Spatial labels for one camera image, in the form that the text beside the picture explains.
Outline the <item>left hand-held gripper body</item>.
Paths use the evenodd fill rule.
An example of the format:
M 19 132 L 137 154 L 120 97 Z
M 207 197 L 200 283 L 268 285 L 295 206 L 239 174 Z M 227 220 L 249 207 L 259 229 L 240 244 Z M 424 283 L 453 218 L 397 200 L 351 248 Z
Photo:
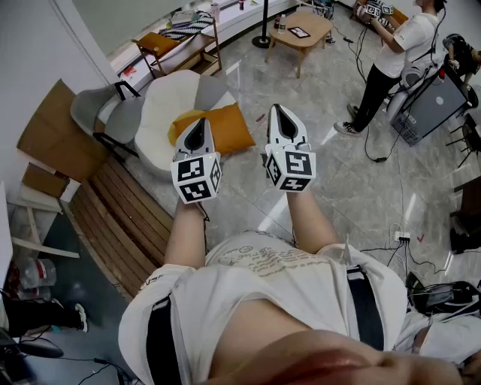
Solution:
M 190 124 L 177 139 L 171 176 L 186 205 L 216 197 L 222 171 L 208 118 Z

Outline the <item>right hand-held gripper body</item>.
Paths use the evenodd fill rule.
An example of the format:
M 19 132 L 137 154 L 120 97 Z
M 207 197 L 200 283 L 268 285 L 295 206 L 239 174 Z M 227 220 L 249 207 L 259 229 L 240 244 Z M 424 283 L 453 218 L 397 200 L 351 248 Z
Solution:
M 316 178 L 316 154 L 307 128 L 288 108 L 274 104 L 268 114 L 265 169 L 280 191 L 302 192 Z

